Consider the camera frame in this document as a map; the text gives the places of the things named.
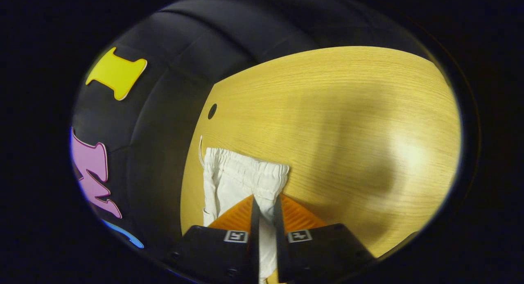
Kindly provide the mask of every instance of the pink letter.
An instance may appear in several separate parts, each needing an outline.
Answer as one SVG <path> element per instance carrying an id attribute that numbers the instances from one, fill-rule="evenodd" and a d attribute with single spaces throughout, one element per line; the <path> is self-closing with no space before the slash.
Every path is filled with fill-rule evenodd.
<path id="1" fill-rule="evenodd" d="M 102 182 L 107 181 L 107 154 L 104 144 L 97 143 L 91 146 L 81 142 L 71 128 L 71 153 L 73 162 L 82 174 L 79 183 L 86 198 L 94 205 L 121 219 L 122 215 L 114 202 L 109 199 L 107 201 L 99 199 L 110 195 L 111 192 L 92 176 L 96 174 Z"/>

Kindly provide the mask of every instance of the wood grain surface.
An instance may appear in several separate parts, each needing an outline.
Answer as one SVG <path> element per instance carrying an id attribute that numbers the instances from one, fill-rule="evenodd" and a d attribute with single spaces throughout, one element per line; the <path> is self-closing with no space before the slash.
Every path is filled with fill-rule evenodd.
<path id="1" fill-rule="evenodd" d="M 428 60 L 381 47 L 278 58 L 211 90 L 185 164 L 182 232 L 202 224 L 200 135 L 203 155 L 219 147 L 290 165 L 283 192 L 326 223 L 346 224 L 374 256 L 434 215 L 461 149 L 453 92 Z"/>

